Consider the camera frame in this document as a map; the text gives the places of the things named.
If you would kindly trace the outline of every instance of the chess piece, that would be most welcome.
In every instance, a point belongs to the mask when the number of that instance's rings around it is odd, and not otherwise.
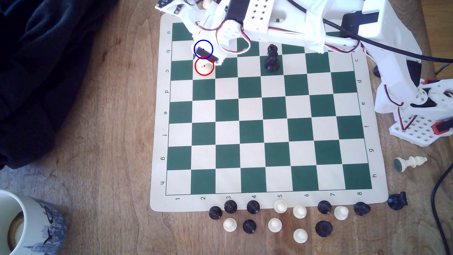
[[[277,46],[271,44],[267,47],[267,58],[264,61],[264,68],[269,72],[277,71],[280,68],[280,60],[277,58],[278,54]]]

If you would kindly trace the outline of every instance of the wood grain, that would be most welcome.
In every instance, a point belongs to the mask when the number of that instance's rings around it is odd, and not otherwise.
[[[37,163],[0,171],[0,188],[49,201],[67,217],[68,234],[61,254],[442,254],[442,242],[431,214],[431,190],[453,162],[446,138],[420,148],[388,134],[390,114],[377,114],[387,168],[389,192],[406,191],[409,206],[391,210],[386,203],[371,206],[359,217],[337,221],[309,208],[304,219],[291,210],[278,215],[238,211],[238,229],[223,230],[206,212],[160,213],[149,206],[153,150],[155,88],[161,14],[149,0],[121,0],[97,35],[90,66],[77,102],[57,135],[55,149]],[[420,2],[392,1],[399,17],[413,31],[424,54],[430,54]],[[424,63],[423,77],[433,76]],[[371,74],[373,88],[379,80]],[[428,162],[403,174],[394,157],[426,156]],[[452,244],[453,175],[436,196],[437,210]],[[267,221],[283,222],[279,233]],[[256,233],[241,230],[246,219]],[[329,220],[333,233],[314,232],[319,220]],[[294,242],[305,229],[305,244]]]

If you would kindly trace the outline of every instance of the white pawn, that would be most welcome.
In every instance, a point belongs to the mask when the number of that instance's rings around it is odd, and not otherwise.
[[[277,233],[282,229],[282,222],[277,218],[273,218],[269,221],[267,227],[269,228],[270,231]]]
[[[305,218],[305,216],[307,216],[307,208],[303,205],[296,205],[293,208],[293,214],[298,219]]]
[[[337,206],[333,211],[333,215],[335,215],[335,218],[337,218],[340,221],[345,220],[348,214],[349,209],[344,206]]]
[[[299,229],[296,229],[296,231],[294,231],[293,238],[294,238],[294,241],[296,241],[300,244],[303,244],[304,242],[307,241],[308,234],[305,230],[299,228]]]
[[[288,209],[288,205],[286,204],[286,202],[282,199],[279,199],[277,201],[275,201],[274,203],[274,210],[278,213],[284,213],[286,212],[286,209]]]
[[[400,157],[397,157],[393,161],[393,165],[395,166],[398,172],[402,173],[407,167],[411,166],[412,168],[415,168],[416,166],[425,163],[427,160],[428,160],[427,158],[421,156],[416,157],[410,156],[408,160],[404,160]]]
[[[233,218],[228,218],[223,222],[223,228],[228,232],[233,232],[237,228],[237,223]]]

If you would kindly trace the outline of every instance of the black pawn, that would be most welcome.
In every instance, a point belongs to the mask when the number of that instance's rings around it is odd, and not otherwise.
[[[264,68],[269,72],[277,71],[280,68],[280,60],[277,58],[278,54],[277,46],[271,44],[267,47],[267,58],[264,61]]]
[[[332,224],[328,221],[320,221],[316,223],[316,234],[320,237],[328,237],[332,233],[333,227]]]
[[[223,207],[227,213],[235,213],[237,210],[237,204],[233,200],[227,200]]]
[[[403,209],[407,205],[406,192],[390,195],[387,204],[395,211]]]
[[[256,231],[256,223],[253,220],[246,220],[242,224],[242,229],[247,234],[252,234]]]
[[[247,203],[247,211],[251,214],[257,214],[260,211],[260,204],[255,200],[250,200]]]
[[[322,214],[328,214],[332,211],[332,205],[328,201],[322,200],[318,203],[318,210]]]
[[[364,202],[357,202],[354,205],[354,212],[359,216],[365,216],[365,214],[371,211],[371,207]]]
[[[211,207],[211,209],[209,209],[209,217],[213,220],[220,219],[220,217],[222,217],[222,209],[218,206]]]

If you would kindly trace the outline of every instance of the white mug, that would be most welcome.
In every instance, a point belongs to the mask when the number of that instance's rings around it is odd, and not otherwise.
[[[66,230],[56,206],[0,190],[0,255],[56,255]]]

